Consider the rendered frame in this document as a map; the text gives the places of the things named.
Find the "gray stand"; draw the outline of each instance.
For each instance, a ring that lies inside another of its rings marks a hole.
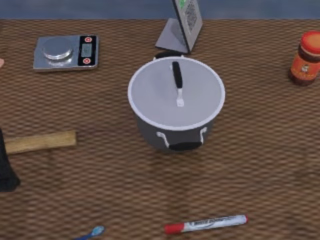
[[[177,19],[168,19],[155,46],[157,48],[172,50],[184,54],[188,53],[188,48]]]

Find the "red jar lid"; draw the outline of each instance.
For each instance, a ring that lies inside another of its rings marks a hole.
[[[302,35],[301,47],[311,54],[320,54],[320,31],[307,31]]]

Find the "small blue object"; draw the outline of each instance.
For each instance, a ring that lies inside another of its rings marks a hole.
[[[104,232],[105,232],[104,226],[96,226],[88,235],[78,237],[75,240],[87,240],[87,239],[99,236]]]

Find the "digital scale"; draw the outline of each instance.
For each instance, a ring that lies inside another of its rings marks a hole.
[[[35,71],[90,70],[98,66],[96,35],[44,36],[34,50]]]
[[[169,18],[155,46],[189,54],[203,26],[197,0],[172,0],[178,19]]]

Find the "pot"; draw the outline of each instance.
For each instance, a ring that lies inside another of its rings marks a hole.
[[[163,52],[132,76],[128,100],[147,143],[182,152],[202,146],[225,102],[225,87],[206,64]]]

